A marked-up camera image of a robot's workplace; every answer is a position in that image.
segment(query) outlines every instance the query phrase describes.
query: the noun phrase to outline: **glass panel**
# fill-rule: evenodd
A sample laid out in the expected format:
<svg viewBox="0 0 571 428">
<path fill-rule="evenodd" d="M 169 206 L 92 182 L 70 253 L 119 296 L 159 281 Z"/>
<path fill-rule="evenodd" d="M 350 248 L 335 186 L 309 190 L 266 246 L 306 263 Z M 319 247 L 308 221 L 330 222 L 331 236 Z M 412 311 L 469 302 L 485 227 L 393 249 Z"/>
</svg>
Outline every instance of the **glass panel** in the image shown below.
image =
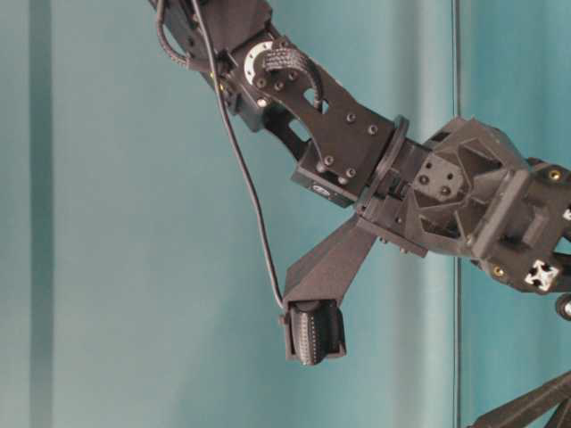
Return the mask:
<svg viewBox="0 0 571 428">
<path fill-rule="evenodd" d="M 505 131 L 526 157 L 571 165 L 571 4 L 460 2 L 461 113 Z M 557 296 L 522 294 L 469 262 L 462 275 L 463 426 L 569 370 Z"/>
</svg>

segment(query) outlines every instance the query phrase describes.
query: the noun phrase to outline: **rivet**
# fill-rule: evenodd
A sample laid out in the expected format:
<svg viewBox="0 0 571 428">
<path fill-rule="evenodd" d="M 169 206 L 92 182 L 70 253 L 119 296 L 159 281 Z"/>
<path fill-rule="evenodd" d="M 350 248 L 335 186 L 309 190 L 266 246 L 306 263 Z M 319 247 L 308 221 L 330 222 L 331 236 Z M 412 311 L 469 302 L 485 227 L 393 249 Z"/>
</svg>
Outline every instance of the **rivet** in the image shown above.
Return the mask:
<svg viewBox="0 0 571 428">
<path fill-rule="evenodd" d="M 552 169 L 550 171 L 550 179 L 552 181 L 559 181 L 561 179 L 561 171 L 558 169 Z"/>
<path fill-rule="evenodd" d="M 266 87 L 267 84 L 268 84 L 268 82 L 266 81 L 265 78 L 259 78 L 258 80 L 256 80 L 256 86 L 259 89 Z"/>
<path fill-rule="evenodd" d="M 495 276 L 498 276 L 498 277 L 502 277 L 502 276 L 506 275 L 506 273 L 503 271 L 503 269 L 499 266 L 496 266 L 493 268 L 493 274 Z"/>
</svg>

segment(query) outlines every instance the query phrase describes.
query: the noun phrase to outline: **black robotic arm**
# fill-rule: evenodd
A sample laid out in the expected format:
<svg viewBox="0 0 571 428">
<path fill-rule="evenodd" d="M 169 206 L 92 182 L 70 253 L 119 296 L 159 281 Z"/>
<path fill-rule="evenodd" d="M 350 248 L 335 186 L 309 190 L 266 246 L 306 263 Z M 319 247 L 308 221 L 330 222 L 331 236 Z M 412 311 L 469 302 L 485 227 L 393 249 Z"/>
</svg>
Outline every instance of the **black robotic arm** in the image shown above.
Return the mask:
<svg viewBox="0 0 571 428">
<path fill-rule="evenodd" d="M 571 256 L 556 252 L 561 239 L 571 239 L 567 169 L 524 159 L 505 134 L 476 119 L 453 119 L 417 144 L 407 138 L 405 118 L 389 120 L 357 103 L 280 35 L 264 0 L 150 2 L 170 58 L 201 72 L 211 86 L 218 82 L 225 108 L 251 131 L 276 136 L 296 162 L 294 182 L 353 207 L 343 225 L 287 271 L 279 303 L 290 359 L 310 366 L 344 355 L 339 307 L 377 239 L 420 257 L 435 251 L 471 259 L 521 292 L 571 291 Z M 170 46 L 164 26 L 182 53 Z M 215 59 L 210 64 L 208 47 Z M 294 132 L 295 121 L 309 140 Z M 571 317 L 570 301 L 558 300 L 563 317 Z M 569 382 L 568 375 L 559 378 L 559 401 L 536 400 L 534 415 L 571 397 Z M 565 402 L 562 421 L 568 422 L 568 410 Z M 474 426 L 524 426 L 524 419 L 493 417 L 483 416 Z"/>
</svg>

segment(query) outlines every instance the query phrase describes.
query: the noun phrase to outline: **blue-green background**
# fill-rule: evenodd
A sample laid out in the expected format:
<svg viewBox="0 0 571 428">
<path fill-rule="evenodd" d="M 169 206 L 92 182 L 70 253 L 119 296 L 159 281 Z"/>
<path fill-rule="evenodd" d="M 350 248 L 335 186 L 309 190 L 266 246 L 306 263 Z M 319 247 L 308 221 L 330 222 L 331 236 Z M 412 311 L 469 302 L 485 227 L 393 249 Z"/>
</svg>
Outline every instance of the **blue-green background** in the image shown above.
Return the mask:
<svg viewBox="0 0 571 428">
<path fill-rule="evenodd" d="M 571 2 L 461 0 L 461 113 L 504 130 L 526 157 L 569 167 Z M 520 294 L 463 263 L 464 425 L 571 368 L 557 296 Z"/>
<path fill-rule="evenodd" d="M 277 27 L 424 139 L 452 115 L 451 5 L 275 0 Z M 349 356 L 285 361 L 255 218 L 211 90 L 152 8 L 0 8 L 0 426 L 450 426 L 451 259 L 378 244 Z M 278 271 L 350 216 L 235 121 Z"/>
</svg>

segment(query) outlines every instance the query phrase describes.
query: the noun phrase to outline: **black cable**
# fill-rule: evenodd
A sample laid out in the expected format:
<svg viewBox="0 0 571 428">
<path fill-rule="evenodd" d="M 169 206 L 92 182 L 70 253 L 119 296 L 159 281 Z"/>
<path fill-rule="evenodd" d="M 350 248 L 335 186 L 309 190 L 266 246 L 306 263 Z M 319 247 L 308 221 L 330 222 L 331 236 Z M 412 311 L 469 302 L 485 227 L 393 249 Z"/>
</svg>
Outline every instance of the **black cable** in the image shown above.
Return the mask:
<svg viewBox="0 0 571 428">
<path fill-rule="evenodd" d="M 169 40 L 164 34 L 164 11 L 165 11 L 165 0 L 157 0 L 157 16 L 156 16 L 156 27 L 157 27 L 157 37 L 159 38 L 159 43 L 161 44 L 162 50 L 169 56 L 169 58 L 189 70 L 196 70 L 202 73 L 207 73 L 210 71 L 211 67 L 206 60 L 194 60 L 190 57 L 190 53 L 180 54 L 175 51 L 169 43 Z"/>
<path fill-rule="evenodd" d="M 242 170 L 242 174 L 244 175 L 244 181 L 246 182 L 246 186 L 248 188 L 248 193 L 250 194 L 250 199 L 252 199 L 252 204 L 254 210 L 256 212 L 256 218 L 258 219 L 258 229 L 260 232 L 261 238 L 261 246 L 264 250 L 264 257 L 266 260 L 266 267 L 269 273 L 269 280 L 272 285 L 272 290 L 274 292 L 274 298 L 276 299 L 277 305 L 283 309 L 284 303 L 282 301 L 282 295 L 279 291 L 279 284 L 277 282 L 277 275 L 276 275 L 276 268 L 274 267 L 274 260 L 271 256 L 271 251 L 269 249 L 269 242 L 268 242 L 268 234 L 266 233 L 266 225 L 264 223 L 264 217 L 261 212 L 261 205 L 260 199 L 258 198 L 258 194 L 256 193 L 256 188 L 254 187 L 252 177 L 250 176 L 250 171 L 246 166 L 244 156 L 242 151 L 240 150 L 240 146 L 236 140 L 236 134 L 234 133 L 234 129 L 232 128 L 232 124 L 230 123 L 230 119 L 228 117 L 228 110 L 226 108 L 226 103 L 224 102 L 224 98 L 222 96 L 222 92 L 220 90 L 220 83 L 219 83 L 219 76 L 216 57 L 214 56 L 214 49 L 212 47 L 212 40 L 211 35 L 206 25 L 206 22 L 203 19 L 203 13 L 200 9 L 200 5 L 198 4 L 198 0 L 192 0 L 194 13 L 196 13 L 196 18 L 198 19 L 198 23 L 200 24 L 201 28 L 203 29 L 203 37 L 204 43 L 206 44 L 206 52 L 208 54 L 208 61 L 211 67 L 211 76 L 214 82 L 214 92 L 216 93 L 216 98 L 218 100 L 218 106 L 220 109 L 220 114 L 222 116 L 222 120 L 224 121 L 224 126 L 228 132 L 228 136 L 230 138 L 230 143 L 232 144 L 232 148 L 234 149 L 234 154 L 238 160 L 238 164 L 240 165 L 240 169 Z"/>
<path fill-rule="evenodd" d="M 291 69 L 305 74 L 313 88 L 313 107 L 321 111 L 323 83 L 317 66 L 309 56 L 297 49 L 280 47 L 265 53 L 263 67 L 265 71 Z"/>
</svg>

